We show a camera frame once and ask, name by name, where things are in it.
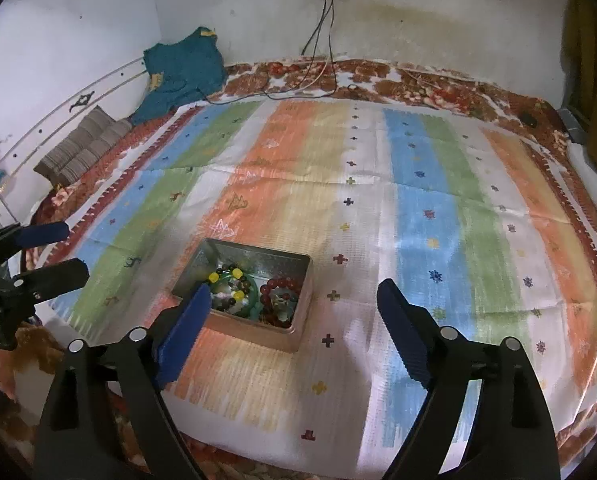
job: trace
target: yellow curtain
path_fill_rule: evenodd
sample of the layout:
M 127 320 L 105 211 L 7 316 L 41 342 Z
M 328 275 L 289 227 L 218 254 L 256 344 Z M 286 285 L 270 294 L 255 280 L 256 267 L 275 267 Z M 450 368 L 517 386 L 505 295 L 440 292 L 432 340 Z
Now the yellow curtain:
M 563 52 L 578 73 L 568 107 L 587 131 L 587 150 L 597 162 L 597 8 L 592 0 L 570 0 Z

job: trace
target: open tin box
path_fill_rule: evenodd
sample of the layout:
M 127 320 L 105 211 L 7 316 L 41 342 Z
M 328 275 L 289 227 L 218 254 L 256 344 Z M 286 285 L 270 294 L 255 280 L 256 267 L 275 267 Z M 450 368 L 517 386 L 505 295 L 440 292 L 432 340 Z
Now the open tin box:
M 306 254 L 286 253 L 223 240 L 205 238 L 181 273 L 173 295 L 183 298 L 197 282 L 203 282 L 223 264 L 236 264 L 248 274 L 257 287 L 271 278 L 283 276 L 302 283 L 289 328 L 264 324 L 258 320 L 233 316 L 227 312 L 210 310 L 205 327 L 259 345 L 286 352 L 299 348 L 312 299 L 313 264 Z

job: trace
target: colorful striped cloth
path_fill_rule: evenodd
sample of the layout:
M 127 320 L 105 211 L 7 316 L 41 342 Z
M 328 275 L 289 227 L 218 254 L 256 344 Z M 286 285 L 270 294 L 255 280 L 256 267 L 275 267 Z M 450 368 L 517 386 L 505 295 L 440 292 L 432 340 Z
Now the colorful striped cloth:
M 53 308 L 89 341 L 175 304 L 204 237 L 315 263 L 298 352 L 201 332 L 163 394 L 193 438 L 314 474 L 380 477 L 425 396 L 377 313 L 387 277 L 468 338 L 520 339 L 556 431 L 597 401 L 597 235 L 538 145 L 421 108 L 250 100 L 181 109 L 121 164 L 42 257 L 88 264 L 88 285 Z M 475 383 L 448 465 L 477 399 Z

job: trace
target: wall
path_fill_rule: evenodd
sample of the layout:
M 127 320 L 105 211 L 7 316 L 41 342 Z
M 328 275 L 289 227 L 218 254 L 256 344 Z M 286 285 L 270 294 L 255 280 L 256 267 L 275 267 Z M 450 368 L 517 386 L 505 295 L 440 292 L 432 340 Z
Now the wall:
M 560 106 L 567 0 L 336 0 L 333 47 L 451 68 Z M 215 28 L 226 62 L 297 56 L 322 0 L 156 0 L 163 39 Z
M 154 0 L 5 0 L 0 156 L 65 99 L 160 38 Z

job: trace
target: silver screw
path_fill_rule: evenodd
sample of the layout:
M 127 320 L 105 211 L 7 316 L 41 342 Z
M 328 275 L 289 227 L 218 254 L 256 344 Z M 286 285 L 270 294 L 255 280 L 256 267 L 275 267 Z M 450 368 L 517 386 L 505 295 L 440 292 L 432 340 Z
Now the silver screw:
M 520 350 L 521 349 L 521 343 L 519 343 L 519 340 L 515 337 L 509 337 L 505 340 L 505 346 L 507 346 L 510 350 Z
M 147 330 L 145 330 L 143 327 L 140 326 L 140 327 L 132 330 L 132 332 L 130 332 L 130 339 L 133 341 L 141 341 L 142 339 L 145 338 L 146 335 L 147 335 Z
M 459 333 L 457 332 L 457 330 L 455 328 L 452 328 L 451 326 L 444 326 L 441 329 L 441 335 L 445 338 L 445 339 L 456 339 L 459 336 Z
M 74 339 L 69 344 L 67 349 L 69 349 L 69 351 L 72 352 L 72 354 L 75 354 L 76 352 L 80 352 L 84 345 L 85 343 L 83 343 L 82 339 Z

